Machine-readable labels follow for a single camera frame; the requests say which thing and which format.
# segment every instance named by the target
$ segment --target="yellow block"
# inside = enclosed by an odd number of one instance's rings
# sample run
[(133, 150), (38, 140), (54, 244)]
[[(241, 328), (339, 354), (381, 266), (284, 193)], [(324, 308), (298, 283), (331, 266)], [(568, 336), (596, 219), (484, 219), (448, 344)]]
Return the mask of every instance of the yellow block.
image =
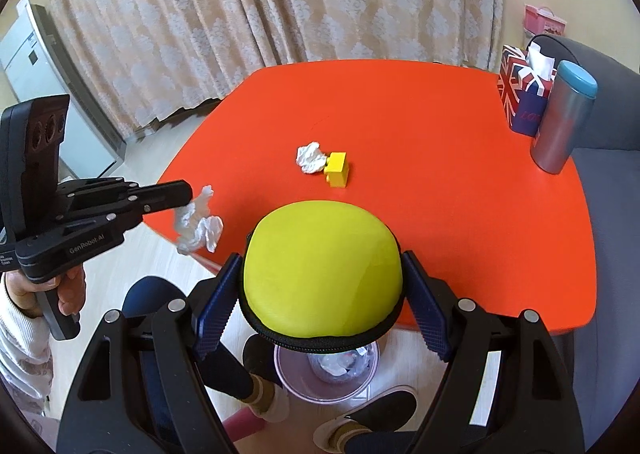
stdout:
[(324, 167), (326, 182), (332, 187), (345, 188), (349, 176), (346, 152), (332, 152)]
[(301, 201), (257, 225), (242, 282), (249, 307), (276, 333), (348, 337), (394, 309), (402, 293), (400, 252), (369, 212), (338, 201)]

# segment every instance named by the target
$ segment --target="thermos bottle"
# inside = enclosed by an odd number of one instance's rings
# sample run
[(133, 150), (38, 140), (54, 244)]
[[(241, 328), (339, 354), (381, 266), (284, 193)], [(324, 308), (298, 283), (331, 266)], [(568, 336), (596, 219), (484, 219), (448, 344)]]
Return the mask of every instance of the thermos bottle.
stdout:
[(550, 174), (559, 174), (572, 153), (576, 137), (589, 119), (598, 84), (580, 66), (562, 60), (545, 114), (531, 143), (531, 157)]

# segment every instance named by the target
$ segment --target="sock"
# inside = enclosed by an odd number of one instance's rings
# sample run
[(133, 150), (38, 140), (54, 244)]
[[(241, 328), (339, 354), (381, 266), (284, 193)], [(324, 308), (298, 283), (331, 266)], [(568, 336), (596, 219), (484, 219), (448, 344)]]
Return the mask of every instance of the sock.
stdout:
[(276, 393), (274, 383), (255, 374), (251, 377), (254, 380), (254, 392), (242, 401), (255, 408), (258, 413), (267, 412)]
[(369, 432), (371, 432), (370, 429), (361, 425), (357, 421), (349, 421), (335, 430), (333, 435), (329, 438), (329, 446), (339, 450), (342, 454), (345, 454), (347, 442), (351, 438)]

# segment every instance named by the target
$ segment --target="metal screw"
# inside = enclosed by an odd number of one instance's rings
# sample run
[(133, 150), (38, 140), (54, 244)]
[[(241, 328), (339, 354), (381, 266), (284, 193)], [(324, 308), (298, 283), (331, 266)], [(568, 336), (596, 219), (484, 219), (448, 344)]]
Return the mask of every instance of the metal screw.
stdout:
[(120, 318), (120, 312), (116, 309), (112, 309), (104, 314), (104, 321), (108, 323), (116, 322)]
[(474, 309), (476, 309), (476, 303), (471, 299), (460, 299), (458, 301), (458, 307), (463, 311), (473, 311)]
[(527, 322), (531, 322), (532, 324), (535, 324), (536, 322), (538, 322), (540, 320), (540, 315), (538, 315), (532, 309), (527, 309), (524, 312), (524, 320), (526, 320)]
[(176, 313), (178, 311), (182, 311), (185, 306), (187, 306), (187, 303), (184, 301), (184, 299), (173, 299), (170, 303), (169, 303), (169, 311), (172, 311), (173, 313)]

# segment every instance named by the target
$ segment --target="curtain fold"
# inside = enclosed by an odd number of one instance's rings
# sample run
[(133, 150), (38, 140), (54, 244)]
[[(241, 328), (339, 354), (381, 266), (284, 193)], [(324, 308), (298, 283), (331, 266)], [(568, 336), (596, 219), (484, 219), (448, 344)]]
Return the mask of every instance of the curtain fold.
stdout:
[(224, 98), (251, 72), (400, 58), (495, 69), (502, 0), (51, 0), (99, 103), (125, 135)]

